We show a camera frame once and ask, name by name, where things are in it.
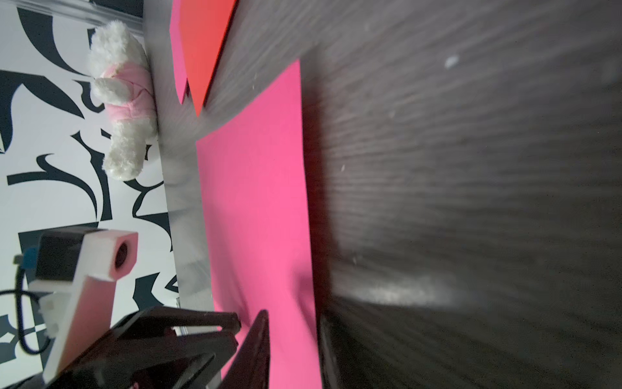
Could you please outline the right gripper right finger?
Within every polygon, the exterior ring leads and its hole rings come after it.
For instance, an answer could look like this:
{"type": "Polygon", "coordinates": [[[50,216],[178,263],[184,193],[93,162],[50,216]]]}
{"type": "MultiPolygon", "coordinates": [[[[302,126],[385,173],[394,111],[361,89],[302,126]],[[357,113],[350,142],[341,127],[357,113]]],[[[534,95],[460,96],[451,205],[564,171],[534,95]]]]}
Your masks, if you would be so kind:
{"type": "Polygon", "coordinates": [[[356,358],[354,341],[331,312],[322,313],[318,325],[322,385],[331,389],[369,388],[356,358]]]}

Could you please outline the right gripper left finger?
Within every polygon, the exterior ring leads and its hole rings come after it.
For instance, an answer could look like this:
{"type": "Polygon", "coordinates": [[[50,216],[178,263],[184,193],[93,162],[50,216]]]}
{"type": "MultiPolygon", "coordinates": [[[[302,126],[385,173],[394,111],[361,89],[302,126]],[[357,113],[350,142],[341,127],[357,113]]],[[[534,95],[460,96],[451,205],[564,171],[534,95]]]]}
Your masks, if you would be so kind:
{"type": "Polygon", "coordinates": [[[269,314],[259,311],[220,384],[221,389],[268,389],[271,340],[269,314]]]}

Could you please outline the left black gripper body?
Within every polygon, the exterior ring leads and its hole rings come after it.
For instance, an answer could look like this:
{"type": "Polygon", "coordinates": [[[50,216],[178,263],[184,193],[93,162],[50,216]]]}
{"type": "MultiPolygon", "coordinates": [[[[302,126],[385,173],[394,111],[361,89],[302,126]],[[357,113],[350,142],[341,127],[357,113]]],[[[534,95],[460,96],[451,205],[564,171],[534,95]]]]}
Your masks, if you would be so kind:
{"type": "Polygon", "coordinates": [[[205,388],[216,375],[215,335],[106,339],[49,383],[41,374],[13,388],[205,388]]]}

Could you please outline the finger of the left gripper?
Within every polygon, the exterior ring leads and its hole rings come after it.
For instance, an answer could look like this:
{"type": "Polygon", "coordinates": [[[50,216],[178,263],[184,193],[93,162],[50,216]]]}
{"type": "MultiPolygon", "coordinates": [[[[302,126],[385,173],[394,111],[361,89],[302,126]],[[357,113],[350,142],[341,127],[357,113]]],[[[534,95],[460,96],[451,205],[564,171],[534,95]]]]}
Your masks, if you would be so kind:
{"type": "Polygon", "coordinates": [[[241,330],[241,321],[234,312],[192,311],[157,306],[130,314],[111,330],[115,340],[147,340],[164,337],[175,327],[219,327],[219,331],[192,333],[193,340],[233,338],[241,330]]]}

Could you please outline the magenta paper sheet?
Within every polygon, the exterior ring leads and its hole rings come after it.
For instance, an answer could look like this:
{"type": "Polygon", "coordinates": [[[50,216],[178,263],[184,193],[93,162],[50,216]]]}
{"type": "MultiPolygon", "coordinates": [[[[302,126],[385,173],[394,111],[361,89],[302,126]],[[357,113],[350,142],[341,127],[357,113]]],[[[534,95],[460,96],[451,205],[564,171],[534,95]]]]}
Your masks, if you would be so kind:
{"type": "Polygon", "coordinates": [[[270,323],[272,388],[322,387],[303,153],[301,65],[197,143],[218,311],[270,323]]]}
{"type": "Polygon", "coordinates": [[[181,40],[180,20],[181,0],[173,0],[169,23],[169,36],[172,50],[175,90],[179,103],[183,104],[188,92],[188,79],[181,40]]]}

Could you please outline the red square paper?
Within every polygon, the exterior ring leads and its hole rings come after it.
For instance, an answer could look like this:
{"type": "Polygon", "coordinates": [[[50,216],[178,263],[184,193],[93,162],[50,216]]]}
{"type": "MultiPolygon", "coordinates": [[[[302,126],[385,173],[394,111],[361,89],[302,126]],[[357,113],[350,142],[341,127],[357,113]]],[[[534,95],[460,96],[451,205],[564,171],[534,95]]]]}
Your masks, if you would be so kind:
{"type": "Polygon", "coordinates": [[[181,2],[179,29],[197,115],[205,105],[236,5],[236,0],[181,2]]]}

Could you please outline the white teddy bear pink shirt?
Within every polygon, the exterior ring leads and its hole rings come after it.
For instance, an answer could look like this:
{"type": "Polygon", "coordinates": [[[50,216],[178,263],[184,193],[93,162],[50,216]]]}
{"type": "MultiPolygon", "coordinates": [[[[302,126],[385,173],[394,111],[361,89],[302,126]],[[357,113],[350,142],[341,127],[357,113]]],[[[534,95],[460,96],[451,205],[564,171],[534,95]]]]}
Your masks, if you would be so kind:
{"type": "Polygon", "coordinates": [[[136,179],[147,145],[157,138],[152,73],[144,47],[126,24],[114,20],[95,29],[87,67],[92,92],[105,106],[112,130],[103,168],[118,181],[136,179]]]}

